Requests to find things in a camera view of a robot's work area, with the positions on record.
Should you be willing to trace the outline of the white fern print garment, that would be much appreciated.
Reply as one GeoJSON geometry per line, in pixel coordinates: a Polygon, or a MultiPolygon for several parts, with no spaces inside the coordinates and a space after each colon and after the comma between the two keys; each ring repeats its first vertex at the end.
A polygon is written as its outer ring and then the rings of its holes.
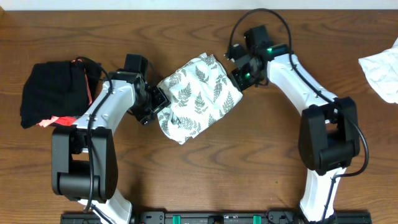
{"type": "Polygon", "coordinates": [[[203,53],[157,85],[170,100],[158,113],[164,134],[184,144],[223,118],[242,99],[214,55],[203,53]]]}

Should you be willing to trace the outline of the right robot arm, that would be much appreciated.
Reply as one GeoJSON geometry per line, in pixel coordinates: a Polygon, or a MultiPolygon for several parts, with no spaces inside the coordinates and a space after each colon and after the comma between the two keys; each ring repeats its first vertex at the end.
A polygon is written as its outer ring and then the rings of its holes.
{"type": "Polygon", "coordinates": [[[276,45],[264,26],[244,33],[245,45],[229,43],[225,57],[236,68],[231,79],[239,91],[253,85],[277,86],[301,116],[298,151],[307,168],[304,195],[297,212],[280,212],[290,223],[350,223],[364,215],[338,213],[333,208],[338,184],[359,175],[346,170],[366,146],[358,126],[356,103],[322,87],[301,65],[291,43],[276,45]]]}

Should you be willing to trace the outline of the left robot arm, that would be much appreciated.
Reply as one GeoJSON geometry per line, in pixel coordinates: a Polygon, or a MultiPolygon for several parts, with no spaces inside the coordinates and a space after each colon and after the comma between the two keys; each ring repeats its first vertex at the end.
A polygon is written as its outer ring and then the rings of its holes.
{"type": "Polygon", "coordinates": [[[117,188],[118,164],[113,135],[129,113],[142,125],[170,104],[164,91],[147,81],[152,64],[128,54],[123,68],[104,74],[97,99],[71,126],[52,133],[52,190],[84,205],[61,223],[135,223],[133,205],[117,188]]]}

